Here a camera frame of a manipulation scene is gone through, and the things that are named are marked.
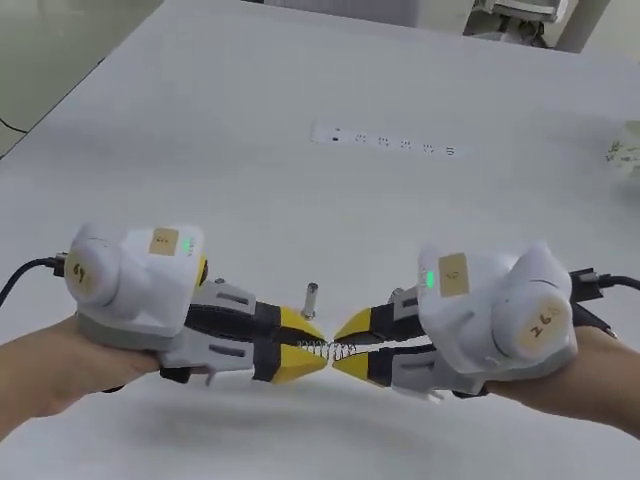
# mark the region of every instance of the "metal bolt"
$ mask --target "metal bolt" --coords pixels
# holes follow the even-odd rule
[[[310,283],[307,285],[307,295],[304,298],[304,307],[300,312],[307,320],[313,320],[316,317],[316,297],[318,296],[318,284]]]

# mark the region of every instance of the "handwritten label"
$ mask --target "handwritten label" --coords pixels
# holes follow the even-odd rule
[[[149,253],[173,257],[176,254],[179,236],[180,232],[173,228],[156,228],[151,236]]]
[[[464,253],[440,257],[438,271],[442,298],[457,297],[469,293],[469,271],[467,256]]]
[[[557,298],[546,298],[540,308],[525,323],[518,343],[530,355],[536,355],[559,335],[566,334],[569,312]]]
[[[64,278],[76,291],[91,295],[95,288],[93,275],[77,252],[69,252],[64,262]]]

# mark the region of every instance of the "floor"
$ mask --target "floor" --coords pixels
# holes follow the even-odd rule
[[[162,0],[0,0],[0,118],[38,122]],[[0,156],[21,137],[0,125]]]

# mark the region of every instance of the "metal spring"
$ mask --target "metal spring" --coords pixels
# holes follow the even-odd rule
[[[300,342],[298,347],[334,362],[358,353],[357,346],[350,343],[321,342],[317,340]]]

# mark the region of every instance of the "power strip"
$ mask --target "power strip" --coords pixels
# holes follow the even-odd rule
[[[332,145],[358,145],[388,152],[412,153],[430,157],[457,157],[461,153],[459,148],[451,145],[436,145],[426,140],[392,137],[380,133],[372,134],[364,130],[335,126],[335,124],[315,124],[311,133],[311,141]]]

